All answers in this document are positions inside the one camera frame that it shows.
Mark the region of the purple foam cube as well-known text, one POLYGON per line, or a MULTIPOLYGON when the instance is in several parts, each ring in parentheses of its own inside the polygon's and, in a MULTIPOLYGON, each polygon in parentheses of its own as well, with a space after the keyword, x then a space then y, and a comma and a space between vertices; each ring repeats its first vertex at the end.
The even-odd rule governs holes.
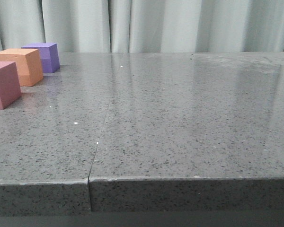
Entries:
POLYGON ((54 73, 60 68, 57 43, 32 43, 22 49, 38 49, 43 73, 54 73))

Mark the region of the grey curtain backdrop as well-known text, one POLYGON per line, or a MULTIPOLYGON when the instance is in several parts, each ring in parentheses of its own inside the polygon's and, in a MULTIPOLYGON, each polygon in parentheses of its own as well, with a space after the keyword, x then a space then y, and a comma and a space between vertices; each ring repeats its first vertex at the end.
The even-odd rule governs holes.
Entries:
POLYGON ((0 0, 0 50, 283 52, 284 0, 0 0))

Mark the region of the orange foam cube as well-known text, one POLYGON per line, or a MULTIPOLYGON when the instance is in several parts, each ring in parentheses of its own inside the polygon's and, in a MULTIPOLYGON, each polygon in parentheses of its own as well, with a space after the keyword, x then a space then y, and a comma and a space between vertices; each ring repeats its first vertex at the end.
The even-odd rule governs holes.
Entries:
POLYGON ((0 52, 0 61, 16 63, 21 87, 32 87, 44 78, 38 49, 6 49, 0 52))

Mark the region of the pink foam cube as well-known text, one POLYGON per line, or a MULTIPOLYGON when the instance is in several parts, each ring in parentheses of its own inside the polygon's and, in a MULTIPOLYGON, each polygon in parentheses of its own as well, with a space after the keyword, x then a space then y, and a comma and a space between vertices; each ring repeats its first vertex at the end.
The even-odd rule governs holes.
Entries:
POLYGON ((16 63, 0 61, 0 110, 21 97, 16 63))

